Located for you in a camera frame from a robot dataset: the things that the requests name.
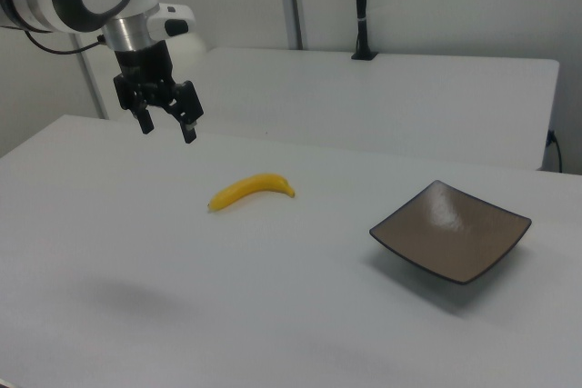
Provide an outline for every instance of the black wire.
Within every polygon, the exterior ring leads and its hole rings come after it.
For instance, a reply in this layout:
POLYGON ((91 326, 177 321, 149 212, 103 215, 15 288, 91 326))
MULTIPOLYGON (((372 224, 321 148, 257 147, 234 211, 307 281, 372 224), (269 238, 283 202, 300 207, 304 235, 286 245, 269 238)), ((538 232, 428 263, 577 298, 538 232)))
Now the black wire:
POLYGON ((556 143, 556 149, 557 149, 557 160, 559 162, 559 166, 560 166, 560 173, 564 173, 562 170, 562 151, 560 150, 560 143, 557 141, 556 138, 556 134, 552 134, 552 136, 554 137, 554 143, 556 143))
POLYGON ((65 50, 65 51, 60 51, 60 50, 53 50, 53 49, 49 49, 48 47, 44 47, 43 45, 41 45, 40 43, 38 43, 32 35, 30 35, 30 32, 25 31, 26 36, 28 37, 28 39, 33 43, 33 45, 35 45, 36 47, 38 47, 41 50, 44 50, 45 52, 48 52, 49 54, 53 54, 53 55, 75 55, 75 54, 80 54, 82 52, 84 52, 85 50, 89 50, 92 49, 93 47, 97 47, 98 45, 101 45, 101 42, 97 41, 96 43, 92 43, 91 45, 86 45, 85 47, 81 47, 75 50, 65 50))
POLYGON ((549 147, 552 143, 556 143, 560 173, 564 173, 562 168, 562 151, 560 150, 560 143, 557 141, 556 133, 554 131, 547 131, 546 147, 549 147))

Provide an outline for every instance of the toy banana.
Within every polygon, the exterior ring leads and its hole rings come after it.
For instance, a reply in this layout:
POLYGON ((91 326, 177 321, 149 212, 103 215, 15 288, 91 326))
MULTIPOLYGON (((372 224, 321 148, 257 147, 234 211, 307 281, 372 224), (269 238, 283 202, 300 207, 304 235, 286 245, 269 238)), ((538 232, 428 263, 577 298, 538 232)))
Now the toy banana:
POLYGON ((246 195, 259 191, 274 191, 276 193, 287 194, 289 197, 295 197, 295 190, 289 185, 285 177, 279 174, 255 174, 218 192, 210 200, 208 210, 210 212, 219 211, 246 195))

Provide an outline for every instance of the white table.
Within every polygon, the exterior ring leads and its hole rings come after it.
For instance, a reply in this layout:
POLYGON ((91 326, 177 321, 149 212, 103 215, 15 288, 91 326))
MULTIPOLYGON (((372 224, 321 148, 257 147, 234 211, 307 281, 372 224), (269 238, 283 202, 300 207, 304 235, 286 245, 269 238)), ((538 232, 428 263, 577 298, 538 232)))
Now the white table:
MULTIPOLYGON (((556 61, 379 55, 367 63, 347 53, 226 48, 194 58, 173 49, 176 78, 194 81, 205 109, 202 132, 542 166, 556 61)), ((118 106, 113 74, 99 76, 118 106)), ((176 122, 162 111, 154 123, 176 122)))
POLYGON ((0 159, 0 378, 24 388, 579 386, 582 179, 65 117, 0 159), (279 172, 297 196, 219 214, 279 172), (533 220, 474 283, 368 230, 435 179, 533 220))

